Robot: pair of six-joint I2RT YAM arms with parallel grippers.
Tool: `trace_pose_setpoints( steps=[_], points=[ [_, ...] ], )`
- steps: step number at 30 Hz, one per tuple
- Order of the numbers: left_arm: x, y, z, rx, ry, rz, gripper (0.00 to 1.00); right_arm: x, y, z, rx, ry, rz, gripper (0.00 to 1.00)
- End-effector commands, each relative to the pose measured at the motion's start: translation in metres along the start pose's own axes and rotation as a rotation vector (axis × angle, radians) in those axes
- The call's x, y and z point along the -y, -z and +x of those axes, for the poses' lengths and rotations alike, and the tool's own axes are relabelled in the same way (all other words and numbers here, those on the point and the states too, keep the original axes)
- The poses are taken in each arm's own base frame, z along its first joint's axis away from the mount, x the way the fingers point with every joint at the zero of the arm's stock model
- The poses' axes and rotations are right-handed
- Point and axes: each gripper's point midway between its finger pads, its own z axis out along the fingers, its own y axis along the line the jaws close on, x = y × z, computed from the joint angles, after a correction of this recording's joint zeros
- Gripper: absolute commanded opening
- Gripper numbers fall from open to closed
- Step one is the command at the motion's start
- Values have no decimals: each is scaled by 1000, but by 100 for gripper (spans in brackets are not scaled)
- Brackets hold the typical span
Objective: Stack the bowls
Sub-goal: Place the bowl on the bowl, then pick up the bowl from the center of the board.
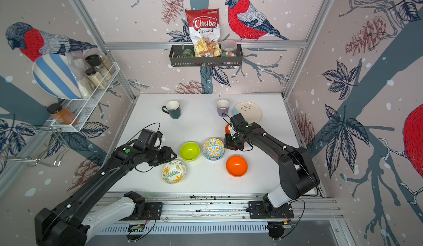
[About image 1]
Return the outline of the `blue yellow patterned bowl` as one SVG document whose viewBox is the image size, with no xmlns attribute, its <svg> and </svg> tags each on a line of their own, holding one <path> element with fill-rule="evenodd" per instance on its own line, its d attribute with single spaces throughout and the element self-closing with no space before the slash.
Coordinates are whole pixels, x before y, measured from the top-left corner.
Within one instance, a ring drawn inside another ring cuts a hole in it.
<svg viewBox="0 0 423 246">
<path fill-rule="evenodd" d="M 219 160 L 225 153 L 224 143 L 220 139 L 209 139 L 204 143 L 202 152 L 204 157 L 210 161 Z"/>
</svg>

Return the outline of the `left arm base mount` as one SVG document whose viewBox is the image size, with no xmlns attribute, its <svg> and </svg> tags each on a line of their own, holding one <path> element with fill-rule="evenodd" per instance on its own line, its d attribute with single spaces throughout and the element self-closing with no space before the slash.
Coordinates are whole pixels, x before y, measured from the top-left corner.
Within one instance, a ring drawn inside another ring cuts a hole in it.
<svg viewBox="0 0 423 246">
<path fill-rule="evenodd" d="M 124 221 L 147 220 L 148 218 L 150 220 L 160 219 L 164 205 L 162 202 L 146 203 L 145 197 L 136 192 L 128 192 L 124 197 L 134 202 L 134 210 L 130 216 L 123 218 Z"/>
</svg>

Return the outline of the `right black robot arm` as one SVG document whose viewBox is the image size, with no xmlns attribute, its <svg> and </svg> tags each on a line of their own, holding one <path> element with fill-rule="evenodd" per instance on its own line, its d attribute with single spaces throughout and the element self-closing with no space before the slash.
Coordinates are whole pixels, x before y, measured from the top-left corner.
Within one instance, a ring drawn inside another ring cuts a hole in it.
<svg viewBox="0 0 423 246">
<path fill-rule="evenodd" d="M 295 148 L 276 139 L 257 123 L 248 123 L 235 117 L 230 122 L 234 134 L 226 134 L 224 145 L 230 150 L 242 150 L 244 143 L 258 148 L 278 165 L 279 185 L 263 200 L 278 208 L 298 199 L 320 184 L 319 176 L 307 149 Z"/>
</svg>

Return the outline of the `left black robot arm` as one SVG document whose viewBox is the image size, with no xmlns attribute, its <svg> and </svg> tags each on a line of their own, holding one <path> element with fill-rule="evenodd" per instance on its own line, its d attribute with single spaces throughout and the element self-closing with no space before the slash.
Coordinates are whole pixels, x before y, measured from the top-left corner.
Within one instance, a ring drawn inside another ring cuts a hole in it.
<svg viewBox="0 0 423 246">
<path fill-rule="evenodd" d="M 88 240 L 88 226 L 83 219 L 94 205 L 138 164 L 158 166 L 177 158 L 172 148 L 139 150 L 128 144 L 118 147 L 106 164 L 85 185 L 54 209 L 42 209 L 35 216 L 35 237 L 39 246 L 83 246 Z"/>
</svg>

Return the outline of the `yellow flower patterned bowl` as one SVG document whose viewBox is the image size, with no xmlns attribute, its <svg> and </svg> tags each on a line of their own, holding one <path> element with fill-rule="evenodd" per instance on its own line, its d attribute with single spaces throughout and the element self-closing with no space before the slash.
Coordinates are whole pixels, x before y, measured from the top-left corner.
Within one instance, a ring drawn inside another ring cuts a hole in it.
<svg viewBox="0 0 423 246">
<path fill-rule="evenodd" d="M 161 178 L 166 184 L 176 184 L 183 180 L 186 172 L 186 165 L 180 160 L 174 160 L 164 166 Z"/>
</svg>

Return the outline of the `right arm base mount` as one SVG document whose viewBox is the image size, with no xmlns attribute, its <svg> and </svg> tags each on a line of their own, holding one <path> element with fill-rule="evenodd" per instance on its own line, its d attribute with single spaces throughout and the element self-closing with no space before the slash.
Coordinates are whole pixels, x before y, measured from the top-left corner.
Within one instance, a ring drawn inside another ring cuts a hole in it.
<svg viewBox="0 0 423 246">
<path fill-rule="evenodd" d="M 280 207 L 274 207 L 270 202 L 266 200 L 249 201 L 246 212 L 250 214 L 251 219 L 291 219 L 294 217 L 293 208 L 290 203 L 285 203 Z"/>
</svg>

